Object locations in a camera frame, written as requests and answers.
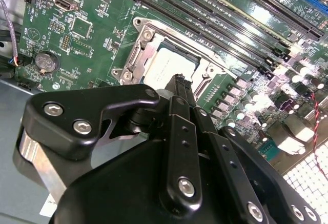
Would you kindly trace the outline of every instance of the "hole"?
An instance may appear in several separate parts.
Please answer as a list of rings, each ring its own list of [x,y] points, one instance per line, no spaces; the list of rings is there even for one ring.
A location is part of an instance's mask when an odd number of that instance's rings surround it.
[[[182,130],[184,130],[186,133],[189,132],[189,129],[187,127],[182,127]]]
[[[190,146],[190,144],[188,143],[188,141],[185,141],[185,140],[182,141],[182,144],[186,148],[188,148]]]
[[[235,165],[235,163],[234,163],[233,161],[230,161],[230,165],[231,165],[231,167],[233,167],[234,169],[237,168],[237,165]]]
[[[222,145],[222,147],[223,147],[226,151],[229,151],[228,146],[226,146],[226,145]]]

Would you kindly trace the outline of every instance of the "ram slot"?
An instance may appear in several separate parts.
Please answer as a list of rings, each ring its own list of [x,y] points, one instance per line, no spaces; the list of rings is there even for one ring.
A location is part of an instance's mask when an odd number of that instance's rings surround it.
[[[232,55],[233,57],[235,57],[239,61],[247,64],[248,66],[253,67],[254,69],[261,68],[261,65],[258,62],[256,62],[256,61],[252,60],[251,58],[239,53],[234,48],[224,44],[222,41],[218,40],[217,38],[215,38],[211,34],[200,30],[194,24],[186,21],[185,19],[182,19],[181,17],[176,16],[175,13],[171,12],[170,10],[168,10],[166,8],[161,7],[160,5],[153,2],[152,0],[135,0],[135,1],[141,3],[142,5],[150,8],[150,9],[153,9],[153,10],[161,13],[162,15],[166,16],[167,18],[169,18],[173,22],[184,26],[191,33],[197,35],[200,39],[205,39],[205,41],[208,41],[209,43],[212,43],[214,46],[216,46],[220,50],[226,52],[227,54]]]
[[[231,10],[230,8],[220,4],[218,1],[216,0],[190,0],[191,2],[193,2],[194,4],[196,4],[197,6],[201,7],[204,10],[207,10],[208,13],[211,13],[213,15],[216,15],[218,18],[220,18],[221,20],[227,20],[231,26],[237,26],[239,28],[242,28],[240,25],[238,25],[238,23],[234,22],[231,20],[232,18],[238,19],[240,21],[242,21],[243,23],[255,28],[257,31],[259,31],[261,34],[265,35],[265,37],[267,37],[270,41],[273,41],[274,44],[276,43],[280,43],[283,47],[287,48],[288,45],[286,45],[283,42],[279,42],[278,39],[274,36],[272,36],[271,34],[269,34],[268,32],[264,31],[262,28],[260,28],[257,24],[254,24],[252,22],[250,22],[247,18],[237,14],[236,12],[234,12],[233,10]],[[257,38],[257,42],[264,42],[265,44],[265,40],[263,38],[261,38],[259,35],[244,29],[244,32],[248,32],[249,34],[251,34],[253,37]]]
[[[318,28],[311,25],[295,12],[291,11],[286,6],[277,2],[276,0],[253,0],[266,10],[270,11],[276,17],[283,20],[291,28],[295,29],[305,37],[312,39],[316,42],[320,41],[324,37],[324,33]]]
[[[238,32],[240,34],[243,34],[244,36],[251,39],[256,44],[260,44],[267,50],[272,51],[272,52],[276,51],[276,48],[272,47],[272,45],[267,43],[263,38],[261,38],[257,34],[254,34],[253,32],[248,31],[246,28],[243,28],[238,23],[232,21],[231,18],[229,18],[227,15],[220,14],[220,13],[214,14],[212,10],[208,10],[208,8],[204,8],[202,6],[199,6],[195,2],[193,2],[195,0],[193,0],[193,1],[192,0],[182,0],[182,1],[185,2],[186,4],[188,4],[189,6],[191,6],[191,8],[194,8],[194,11],[200,11],[203,14],[211,15],[211,17],[213,19],[219,21],[225,27],[235,30],[236,32]]]
[[[272,29],[267,27],[266,25],[262,24],[261,22],[255,20],[245,12],[241,11],[237,7],[230,4],[228,1],[225,0],[204,0],[208,4],[211,4],[214,7],[219,7],[220,9],[226,11],[227,13],[230,13],[234,18],[237,18],[244,23],[254,27],[256,30],[261,32],[262,34],[266,35],[266,37],[270,37],[271,40],[276,40],[279,44],[284,46],[285,48],[288,48],[289,45],[292,45],[293,43],[285,39],[283,36],[277,34]]]
[[[206,16],[203,16],[201,13],[195,14],[195,11],[190,9],[189,7],[185,6],[184,4],[178,3],[176,0],[163,0],[166,3],[169,3],[171,6],[179,9],[180,11],[184,12],[185,14],[193,17],[195,20],[199,21],[203,28],[208,28],[209,31],[212,31],[216,35],[222,37],[227,42],[233,42],[235,45],[240,47],[243,51],[248,52],[250,55],[255,55],[261,60],[265,60],[268,56],[264,53],[260,52],[256,48],[247,45],[243,41],[239,40],[236,36],[229,33],[228,31],[222,29],[217,24],[213,23],[209,19],[206,18]]]

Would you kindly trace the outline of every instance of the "black mechanical arm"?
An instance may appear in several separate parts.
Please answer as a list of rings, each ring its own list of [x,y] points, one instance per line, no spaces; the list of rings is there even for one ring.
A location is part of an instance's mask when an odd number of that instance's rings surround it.
[[[96,144],[148,140],[92,169]],[[321,223],[316,211],[234,129],[217,131],[191,83],[32,96],[17,169],[52,194],[50,223]]]

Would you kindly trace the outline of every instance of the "chip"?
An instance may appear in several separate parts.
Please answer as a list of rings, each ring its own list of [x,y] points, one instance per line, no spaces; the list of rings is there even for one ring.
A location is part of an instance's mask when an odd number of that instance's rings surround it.
[[[191,81],[196,68],[193,62],[167,48],[161,48],[148,62],[150,66],[146,65],[148,70],[143,82],[155,90],[164,89],[175,74],[182,74]]]

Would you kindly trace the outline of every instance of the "green circuit board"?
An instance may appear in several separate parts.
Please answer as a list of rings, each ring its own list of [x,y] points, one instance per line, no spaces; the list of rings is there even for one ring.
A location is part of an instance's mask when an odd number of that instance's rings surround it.
[[[39,52],[49,51],[58,56],[60,68],[52,74],[42,74],[34,64],[26,67],[16,68],[16,78],[27,79],[37,83],[37,88],[43,92],[59,90],[76,90],[94,88],[103,84],[119,85],[116,78],[111,75],[113,68],[122,68],[131,52],[131,49],[139,35],[132,24],[134,17],[146,17],[164,22],[181,33],[188,34],[189,31],[183,25],[163,15],[157,10],[147,8],[133,0],[74,0],[78,1],[78,8],[72,11],[64,11],[54,4],[52,0],[36,0],[28,3],[25,10],[23,32],[20,39],[20,53],[35,57]],[[303,0],[277,0],[296,14],[319,28],[322,32],[328,32],[328,18],[312,8]],[[269,45],[280,48],[277,40],[288,44],[298,44],[302,40],[301,50],[293,56],[290,65],[300,62],[307,65],[311,75],[326,81],[326,73],[323,71],[328,67],[327,41],[323,38],[319,42],[303,38],[288,24],[277,18],[269,11],[262,8],[252,0],[221,0],[224,6],[231,5],[248,15],[252,20],[257,20],[260,28],[266,28],[267,33],[254,30],[254,33],[263,38]],[[180,10],[175,10],[165,0],[157,3],[168,10],[173,10],[176,16],[188,20],[188,16]],[[241,18],[234,18],[225,13],[231,20],[244,26]],[[227,32],[239,38],[240,35],[230,27],[224,28]],[[199,41],[200,37],[192,36]],[[220,41],[226,45],[234,42],[225,38]],[[274,57],[270,51],[255,41],[250,42],[254,51]],[[258,71],[231,54],[215,46],[211,47],[225,61],[228,68],[237,76],[249,82],[247,89],[237,97],[242,100],[250,90],[275,97],[281,88],[289,83],[287,78],[268,80]],[[262,65],[263,61],[252,52],[244,52],[244,55],[256,63]],[[209,112],[216,106],[217,100],[227,87],[233,84],[229,75],[217,75],[214,81],[207,87],[197,104]],[[300,102],[303,100],[293,94]],[[278,110],[268,112],[268,101],[259,106],[258,111],[265,117],[271,118],[269,125],[277,120],[282,120],[285,114]],[[238,107],[238,102],[230,107],[228,112],[218,122],[217,126],[224,126],[225,119],[233,117],[232,111]],[[237,129],[242,135],[246,135],[249,142],[258,140],[257,133],[252,130],[255,117],[252,113],[245,111],[247,121],[237,122]]]

